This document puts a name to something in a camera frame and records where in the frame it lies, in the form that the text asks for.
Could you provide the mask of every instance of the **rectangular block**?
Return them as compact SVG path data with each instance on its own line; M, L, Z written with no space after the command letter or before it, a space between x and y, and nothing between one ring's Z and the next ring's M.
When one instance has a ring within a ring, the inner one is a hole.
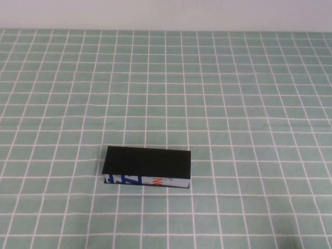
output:
M191 152L109 146L105 183L189 188Z

